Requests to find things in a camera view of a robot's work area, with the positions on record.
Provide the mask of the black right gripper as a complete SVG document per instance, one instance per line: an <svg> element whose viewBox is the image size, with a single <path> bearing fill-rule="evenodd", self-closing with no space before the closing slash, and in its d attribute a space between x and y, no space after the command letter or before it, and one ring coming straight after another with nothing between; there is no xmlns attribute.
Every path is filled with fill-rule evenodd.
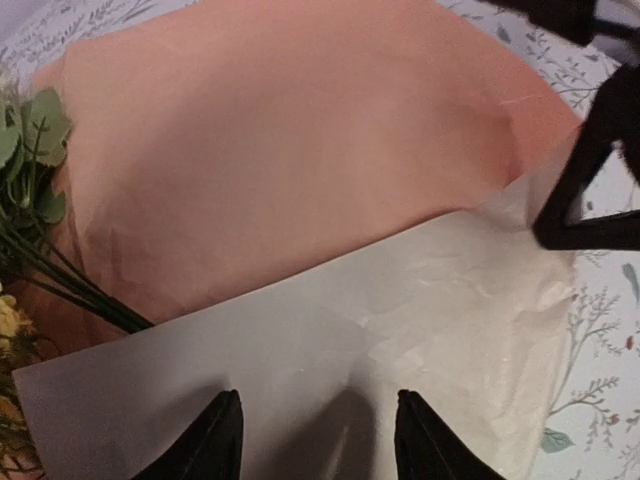
<svg viewBox="0 0 640 480"><path fill-rule="evenodd" d="M597 1L493 0L490 4L523 14L530 23L579 46L598 36L639 42L638 26L603 18L597 13Z"/></svg>

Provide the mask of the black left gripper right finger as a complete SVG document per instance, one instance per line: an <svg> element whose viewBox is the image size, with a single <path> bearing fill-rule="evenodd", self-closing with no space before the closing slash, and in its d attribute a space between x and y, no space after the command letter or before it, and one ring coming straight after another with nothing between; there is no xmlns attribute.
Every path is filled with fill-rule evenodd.
<svg viewBox="0 0 640 480"><path fill-rule="evenodd" d="M504 480L416 391L398 392L394 448L399 480Z"/></svg>

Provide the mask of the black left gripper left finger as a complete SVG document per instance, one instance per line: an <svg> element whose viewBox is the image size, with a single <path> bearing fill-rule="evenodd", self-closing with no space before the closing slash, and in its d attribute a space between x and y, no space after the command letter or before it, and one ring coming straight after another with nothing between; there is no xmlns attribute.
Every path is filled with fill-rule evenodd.
<svg viewBox="0 0 640 480"><path fill-rule="evenodd" d="M238 480L243 410L237 390L220 392L179 438L133 480Z"/></svg>

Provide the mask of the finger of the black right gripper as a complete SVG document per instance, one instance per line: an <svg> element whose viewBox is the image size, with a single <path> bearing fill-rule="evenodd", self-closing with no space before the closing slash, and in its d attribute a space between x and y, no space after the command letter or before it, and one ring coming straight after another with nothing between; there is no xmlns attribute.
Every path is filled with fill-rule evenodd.
<svg viewBox="0 0 640 480"><path fill-rule="evenodd" d="M582 220L582 195L609 155L621 145L623 161L639 179L639 68L624 65L603 82L557 180L533 223L541 247L551 251L639 249L639 211Z"/></svg>

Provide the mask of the peach wrapping paper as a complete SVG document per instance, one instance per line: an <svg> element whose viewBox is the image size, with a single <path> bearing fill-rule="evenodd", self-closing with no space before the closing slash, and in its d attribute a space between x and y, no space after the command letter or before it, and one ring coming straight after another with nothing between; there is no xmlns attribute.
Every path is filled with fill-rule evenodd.
<svg viewBox="0 0 640 480"><path fill-rule="evenodd" d="M218 392L246 479L392 479L397 393L525 478L573 260L530 224L578 117L432 1L204 1L40 70L73 129L61 249L148 319L34 295L20 370L52 479L125 479Z"/></svg>

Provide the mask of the white purple flower bunch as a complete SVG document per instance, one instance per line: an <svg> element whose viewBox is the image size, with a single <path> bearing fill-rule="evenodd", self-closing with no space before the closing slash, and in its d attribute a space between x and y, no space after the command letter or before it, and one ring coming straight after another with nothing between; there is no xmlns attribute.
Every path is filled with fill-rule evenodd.
<svg viewBox="0 0 640 480"><path fill-rule="evenodd" d="M107 294L54 245L66 192L54 186L68 153L73 123L58 93L20 91L1 68L1 273L92 313L128 334L152 323Z"/></svg>

